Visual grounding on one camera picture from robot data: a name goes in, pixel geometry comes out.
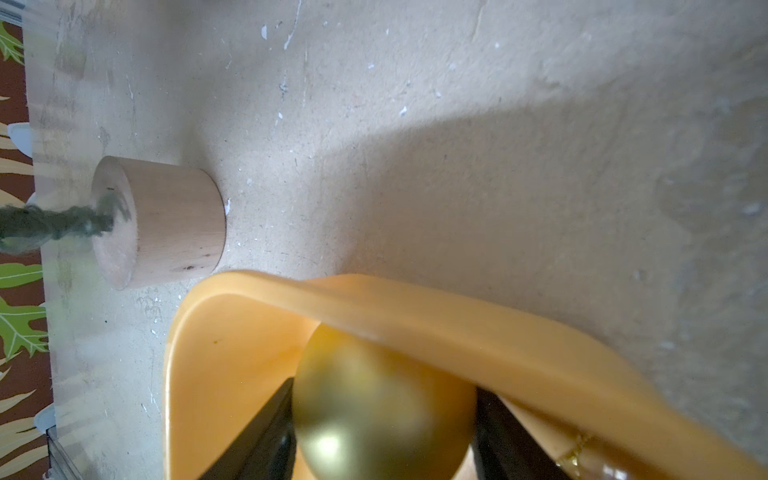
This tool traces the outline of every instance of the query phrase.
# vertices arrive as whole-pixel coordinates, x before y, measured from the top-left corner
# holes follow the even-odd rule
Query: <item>gold ball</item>
[[[318,480],[449,480],[475,402],[469,382],[320,325],[293,381],[296,442]]]

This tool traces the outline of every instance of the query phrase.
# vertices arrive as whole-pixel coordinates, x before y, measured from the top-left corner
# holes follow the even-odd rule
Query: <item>brown wallpaper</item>
[[[5,29],[14,37],[22,38],[22,31],[19,27],[5,24]],[[10,58],[7,61],[2,61],[0,58],[0,96],[10,97],[8,100],[0,101],[0,122],[12,124],[29,121],[24,67]],[[18,150],[0,150],[0,157],[31,164],[31,159]],[[29,175],[0,174],[0,189],[26,201],[35,190],[35,183],[33,177]],[[12,257],[0,253],[0,263],[32,265],[40,263],[40,253],[23,257]],[[0,289],[0,297],[10,306],[40,305],[45,301],[42,280],[15,288]],[[48,330],[45,319],[32,321],[30,326],[33,329]],[[26,350],[22,350],[11,362],[0,366],[0,370],[6,371],[9,367],[11,371],[0,382],[0,399],[7,399],[32,390],[35,390],[35,393],[0,414],[0,425],[34,416],[41,409],[53,403],[51,363],[48,353],[36,353],[30,357]],[[0,458],[0,465],[41,445],[45,445],[44,436]],[[44,458],[5,478],[37,479],[41,478],[48,468],[48,459]]]

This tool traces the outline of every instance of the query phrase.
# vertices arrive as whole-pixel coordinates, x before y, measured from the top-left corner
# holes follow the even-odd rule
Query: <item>green rope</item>
[[[102,197],[95,209],[71,207],[54,212],[35,205],[0,207],[0,252],[18,255],[67,235],[96,237],[111,232],[115,210],[126,215],[115,196]]]

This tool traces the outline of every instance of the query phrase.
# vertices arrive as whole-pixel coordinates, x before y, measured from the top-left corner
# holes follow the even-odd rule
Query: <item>wooden block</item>
[[[210,275],[224,249],[227,223],[214,181],[202,170],[104,157],[91,185],[95,204],[108,191],[124,201],[114,229],[94,237],[96,260],[115,288],[137,288]]]

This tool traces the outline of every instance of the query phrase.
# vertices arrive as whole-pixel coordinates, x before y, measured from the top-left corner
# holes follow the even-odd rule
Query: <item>yellow plastic bucket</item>
[[[671,409],[617,353],[563,324],[370,276],[300,282],[236,271],[197,284],[170,328],[166,480],[196,480],[213,464],[295,373],[318,322],[496,392],[526,427],[556,436],[560,424],[572,425],[671,478],[768,478],[748,455]],[[300,455],[293,478],[313,478]]]

